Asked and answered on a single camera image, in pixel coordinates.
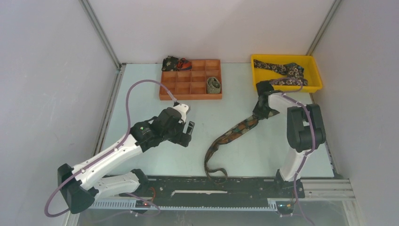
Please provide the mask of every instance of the white wall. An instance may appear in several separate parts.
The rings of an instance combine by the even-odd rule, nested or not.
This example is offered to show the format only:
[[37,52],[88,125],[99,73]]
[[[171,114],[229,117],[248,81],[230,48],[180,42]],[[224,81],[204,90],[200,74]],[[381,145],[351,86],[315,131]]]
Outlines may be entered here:
[[331,152],[367,225],[398,225],[399,4],[345,0],[314,53]]
[[250,55],[304,55],[333,0],[93,0],[118,59],[169,55],[249,62]]
[[0,31],[0,224],[61,225],[45,202],[92,154],[116,69],[77,0],[1,1]]

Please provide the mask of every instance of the purple cable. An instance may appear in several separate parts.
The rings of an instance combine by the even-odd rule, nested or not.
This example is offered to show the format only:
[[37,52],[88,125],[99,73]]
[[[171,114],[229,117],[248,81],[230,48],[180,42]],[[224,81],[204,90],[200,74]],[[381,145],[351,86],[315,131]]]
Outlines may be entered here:
[[161,213],[161,209],[159,208],[159,206],[155,205],[153,202],[145,200],[145,199],[143,199],[143,198],[141,198],[141,197],[139,197],[139,196],[137,196],[135,194],[131,194],[131,193],[125,193],[125,194],[128,194],[128,195],[130,195],[132,197],[135,197],[135,198],[137,198],[137,199],[139,199],[139,200],[141,200],[141,201],[143,201],[145,203],[148,203],[149,205],[155,207],[158,210],[158,212],[155,213],[155,214],[142,214],[142,213],[133,212],[132,210],[127,210],[127,211],[122,211],[122,212],[118,212],[118,213],[112,214],[112,215],[110,215],[110,216],[108,216],[108,217],[106,217],[104,219],[101,219],[101,220],[95,220],[95,221],[92,221],[90,219],[87,219],[87,220],[90,221],[90,223],[92,223],[92,224],[97,224],[97,223],[109,220],[109,219],[111,219],[111,218],[113,218],[115,216],[118,216],[118,215],[121,215],[121,214],[125,214],[125,213],[131,213],[131,214],[135,213],[134,215],[140,215],[140,216],[143,216],[143,217],[154,217],[154,216],[157,216],[157,215],[159,215]]
[[[279,79],[275,79],[275,80],[273,80],[273,81],[271,82],[271,85],[273,85],[273,83],[276,82],[276,81],[279,81],[279,80],[286,80],[286,79],[292,79],[292,80],[295,80],[296,82],[301,83],[301,87],[300,87],[298,90],[283,92],[283,94],[285,94],[285,93],[294,93],[294,92],[298,92],[298,91],[302,90],[302,88],[303,88],[302,81],[300,81],[300,80],[298,80],[298,79],[295,79],[295,78],[279,78]],[[298,177],[298,174],[299,174],[299,172],[302,170],[303,166],[305,165],[305,162],[306,162],[306,159],[307,159],[308,155],[311,154],[311,153],[313,153],[314,150],[316,149],[316,137],[315,137],[315,134],[314,134],[313,123],[312,123],[312,121],[311,121],[311,114],[310,114],[310,112],[308,111],[308,109],[306,109],[305,105],[303,105],[302,103],[300,103],[300,102],[298,102],[298,101],[296,101],[296,100],[294,100],[294,99],[288,97],[287,95],[283,95],[283,97],[284,97],[285,99],[287,99],[287,100],[293,102],[293,103],[296,103],[296,104],[300,105],[300,106],[303,108],[303,110],[305,111],[306,117],[308,118],[309,127],[310,127],[310,130],[311,130],[312,147],[311,147],[311,150],[310,150],[310,151],[308,151],[308,152],[305,153],[305,155],[304,155],[303,158],[302,158],[302,162],[301,162],[301,164],[300,164],[299,167],[298,167],[298,170],[295,172],[295,175],[294,175],[294,188],[295,188],[295,189],[294,189],[294,195],[295,195],[295,199],[296,199],[296,201],[297,201],[299,210],[301,211],[302,217],[303,217],[309,224],[315,226],[314,222],[313,222],[310,218],[308,218],[308,217],[305,215],[305,213],[303,212],[302,207],[301,207],[301,204],[299,203],[298,192],[296,191],[296,179],[297,179],[297,177]]]
[[[130,124],[130,113],[129,113],[129,96],[130,96],[130,92],[132,91],[132,89],[133,89],[136,85],[138,85],[138,84],[140,84],[140,83],[143,83],[143,82],[153,82],[153,83],[156,83],[156,84],[160,85],[161,87],[163,87],[163,88],[166,90],[166,92],[169,94],[170,98],[172,98],[172,100],[173,100],[174,102],[177,101],[177,99],[172,95],[172,93],[170,92],[170,90],[169,90],[165,85],[163,85],[162,83],[160,83],[160,82],[158,82],[158,81],[150,80],[150,79],[144,79],[144,80],[138,81],[138,82],[136,82],[135,84],[133,84],[133,85],[129,88],[128,93],[126,94],[126,114],[127,114],[127,117],[128,117],[128,130],[126,131],[126,134],[125,134],[125,136],[123,137],[123,139],[121,140],[121,142],[118,143],[118,144],[115,146],[115,148],[117,148],[117,149],[126,141],[126,139],[128,138],[128,136],[129,136],[129,134],[130,134],[130,126],[131,126],[131,124]],[[61,212],[56,213],[56,214],[51,214],[51,213],[48,212],[48,208],[49,208],[50,203],[51,203],[51,201],[53,200],[54,196],[55,196],[55,195],[57,194],[57,192],[60,191],[61,188],[62,188],[64,185],[66,185],[70,180],[72,180],[72,179],[75,178],[77,175],[79,175],[80,173],[82,173],[83,170],[87,170],[89,167],[91,167],[92,165],[94,165],[94,164],[96,164],[97,162],[101,161],[102,159],[104,159],[105,157],[107,157],[108,155],[110,155],[110,154],[113,153],[113,152],[114,152],[114,148],[111,149],[111,150],[109,150],[107,153],[105,153],[103,156],[99,157],[98,159],[92,161],[91,163],[89,163],[88,165],[86,165],[85,167],[83,167],[82,169],[78,170],[76,173],[74,173],[72,176],[68,177],[64,182],[62,182],[62,183],[60,184],[60,186],[58,186],[57,189],[56,189],[56,190],[50,195],[50,197],[48,198],[48,200],[47,200],[47,202],[46,202],[46,205],[44,206],[44,214],[45,214],[47,217],[49,217],[49,218],[55,218],[55,217],[58,217],[58,216],[60,216],[60,215],[63,215],[64,213],[68,212],[69,209],[66,209],[66,210],[61,211]]]

